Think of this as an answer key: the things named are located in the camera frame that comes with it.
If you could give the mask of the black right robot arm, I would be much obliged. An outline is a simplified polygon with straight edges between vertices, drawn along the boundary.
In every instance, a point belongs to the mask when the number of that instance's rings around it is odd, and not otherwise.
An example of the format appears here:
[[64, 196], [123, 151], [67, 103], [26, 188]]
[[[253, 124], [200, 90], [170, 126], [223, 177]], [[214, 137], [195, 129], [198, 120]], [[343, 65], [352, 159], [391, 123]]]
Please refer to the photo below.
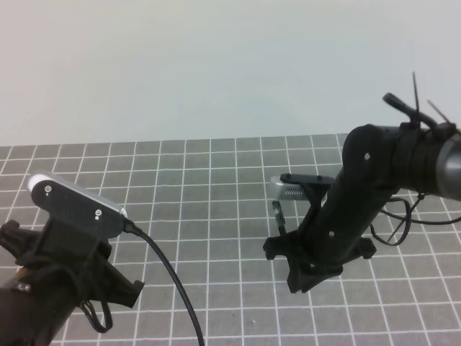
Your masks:
[[336, 177], [286, 173], [269, 186], [279, 235], [263, 249], [269, 260], [286, 257], [288, 287], [304, 293], [374, 255], [364, 233], [399, 190], [460, 199], [460, 132], [364, 125], [346, 137]]

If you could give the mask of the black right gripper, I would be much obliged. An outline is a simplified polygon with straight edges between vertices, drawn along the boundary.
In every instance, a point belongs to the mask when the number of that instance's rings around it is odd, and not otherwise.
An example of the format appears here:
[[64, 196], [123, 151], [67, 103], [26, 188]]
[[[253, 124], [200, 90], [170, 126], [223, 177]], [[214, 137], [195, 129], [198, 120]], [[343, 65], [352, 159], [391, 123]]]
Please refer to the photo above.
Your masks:
[[377, 251], [365, 226], [347, 218], [317, 217], [310, 227], [269, 237], [263, 245], [268, 260], [287, 258], [287, 284], [291, 293], [306, 293], [329, 278], [342, 274], [344, 265]]

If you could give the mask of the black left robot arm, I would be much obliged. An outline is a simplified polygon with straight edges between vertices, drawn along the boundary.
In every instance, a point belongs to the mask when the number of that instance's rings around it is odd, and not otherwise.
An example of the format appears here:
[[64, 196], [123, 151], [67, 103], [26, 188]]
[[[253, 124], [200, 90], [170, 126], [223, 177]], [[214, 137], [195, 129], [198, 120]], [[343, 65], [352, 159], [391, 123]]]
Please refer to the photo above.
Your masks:
[[42, 231], [6, 222], [1, 247], [20, 267], [1, 285], [2, 345], [49, 345], [75, 309], [106, 333], [113, 326], [110, 304], [134, 307], [144, 286], [109, 262], [107, 240], [52, 218]]

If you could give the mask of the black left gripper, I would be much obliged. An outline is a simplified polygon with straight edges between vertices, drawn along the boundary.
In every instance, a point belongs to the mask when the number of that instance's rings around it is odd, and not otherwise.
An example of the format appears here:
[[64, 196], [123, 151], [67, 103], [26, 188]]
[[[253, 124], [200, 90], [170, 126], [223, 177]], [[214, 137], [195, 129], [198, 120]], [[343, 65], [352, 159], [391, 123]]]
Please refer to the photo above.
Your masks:
[[15, 220], [1, 226], [1, 246], [24, 268], [21, 282], [32, 290], [57, 285], [84, 301], [134, 307], [144, 283], [130, 282], [109, 261], [111, 246], [50, 219], [42, 231], [22, 229]]

